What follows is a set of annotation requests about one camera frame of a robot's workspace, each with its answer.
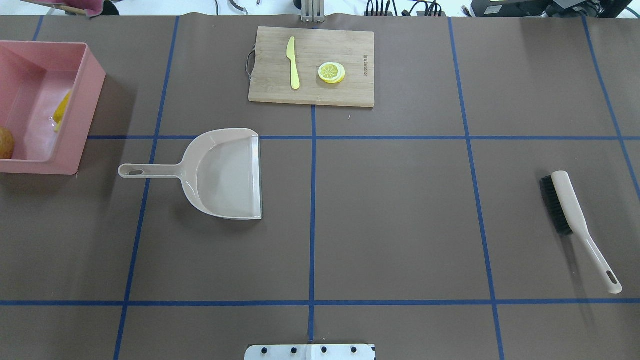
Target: screw hole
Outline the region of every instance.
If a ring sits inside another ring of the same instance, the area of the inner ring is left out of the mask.
[[[616,280],[616,277],[613,276],[613,273],[610,271],[607,271],[607,275],[609,276],[609,278],[611,279],[611,282],[613,282],[614,284],[618,283],[618,280]]]

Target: cutting board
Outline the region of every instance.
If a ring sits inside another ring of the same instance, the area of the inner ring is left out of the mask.
[[[296,38],[296,64],[300,88],[291,88],[289,38]],[[374,34],[370,31],[339,31],[258,27],[255,66],[249,101],[283,104],[358,106],[375,103]],[[341,83],[327,84],[318,77],[326,62],[344,66]]]

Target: yellow knife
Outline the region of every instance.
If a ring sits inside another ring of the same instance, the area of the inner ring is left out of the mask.
[[[291,37],[287,44],[287,57],[291,60],[291,88],[297,90],[300,88],[300,78],[296,67],[296,38],[294,37]]]

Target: plastic container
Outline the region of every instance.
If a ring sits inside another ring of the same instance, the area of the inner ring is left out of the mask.
[[[0,126],[15,139],[0,172],[75,174],[105,77],[87,44],[0,41]],[[53,114],[69,91],[56,133]]]

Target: dustpan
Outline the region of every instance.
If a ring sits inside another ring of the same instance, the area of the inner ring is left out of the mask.
[[[249,129],[220,129],[195,138],[176,165],[122,164],[126,179],[176,178],[191,205],[205,214],[260,220],[260,138]]]

